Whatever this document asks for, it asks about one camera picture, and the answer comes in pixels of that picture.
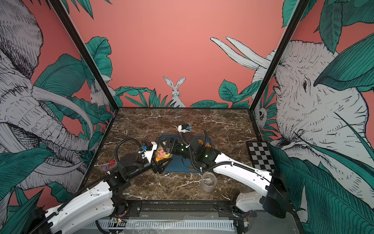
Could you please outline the clear glass cookie jar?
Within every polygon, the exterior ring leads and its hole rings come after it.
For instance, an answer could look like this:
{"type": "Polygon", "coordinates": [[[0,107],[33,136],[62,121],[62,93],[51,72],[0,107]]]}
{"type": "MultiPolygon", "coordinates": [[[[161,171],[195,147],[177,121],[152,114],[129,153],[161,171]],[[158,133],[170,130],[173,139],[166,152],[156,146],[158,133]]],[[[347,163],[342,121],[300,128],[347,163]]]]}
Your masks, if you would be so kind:
{"type": "Polygon", "coordinates": [[[205,172],[204,174],[202,174],[200,186],[204,192],[212,192],[215,189],[216,184],[217,178],[213,173],[205,172]]]}

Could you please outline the pile of yellow cookies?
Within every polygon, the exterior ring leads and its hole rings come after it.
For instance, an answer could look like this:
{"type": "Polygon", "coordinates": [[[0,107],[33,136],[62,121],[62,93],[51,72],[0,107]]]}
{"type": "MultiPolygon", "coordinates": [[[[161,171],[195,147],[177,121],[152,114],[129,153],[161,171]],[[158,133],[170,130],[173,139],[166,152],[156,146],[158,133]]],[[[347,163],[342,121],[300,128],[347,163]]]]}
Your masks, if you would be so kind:
{"type": "Polygon", "coordinates": [[[202,140],[199,139],[198,142],[199,142],[201,145],[205,146],[205,147],[211,147],[210,143],[208,143],[207,141],[202,141],[202,140]]]}

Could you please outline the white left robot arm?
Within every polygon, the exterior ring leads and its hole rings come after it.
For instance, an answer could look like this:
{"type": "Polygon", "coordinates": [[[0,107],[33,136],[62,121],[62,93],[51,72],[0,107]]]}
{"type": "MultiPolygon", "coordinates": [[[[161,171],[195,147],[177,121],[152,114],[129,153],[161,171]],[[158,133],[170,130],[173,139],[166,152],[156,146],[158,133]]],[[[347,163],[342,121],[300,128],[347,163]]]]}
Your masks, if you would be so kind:
{"type": "Polygon", "coordinates": [[[162,173],[171,159],[156,161],[154,157],[137,161],[137,156],[128,154],[116,163],[113,172],[106,175],[97,185],[79,190],[73,199],[62,205],[37,212],[28,218],[24,234],[72,234],[80,228],[104,217],[120,221],[139,208],[128,203],[122,196],[130,186],[130,180],[153,170],[162,173]]]}

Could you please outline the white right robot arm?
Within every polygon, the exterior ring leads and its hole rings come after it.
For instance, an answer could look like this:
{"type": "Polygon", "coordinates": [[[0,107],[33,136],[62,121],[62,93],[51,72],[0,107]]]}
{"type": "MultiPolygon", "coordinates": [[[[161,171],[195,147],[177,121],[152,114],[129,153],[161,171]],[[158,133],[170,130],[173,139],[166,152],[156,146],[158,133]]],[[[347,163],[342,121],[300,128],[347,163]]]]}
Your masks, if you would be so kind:
{"type": "Polygon", "coordinates": [[[234,207],[243,213],[264,210],[277,218],[285,218],[291,209],[290,190],[285,175],[279,170],[255,169],[195,140],[186,143],[180,138],[165,138],[161,140],[161,146],[166,153],[189,159],[200,173],[221,174],[253,189],[252,194],[241,193],[236,198],[234,207]]]}

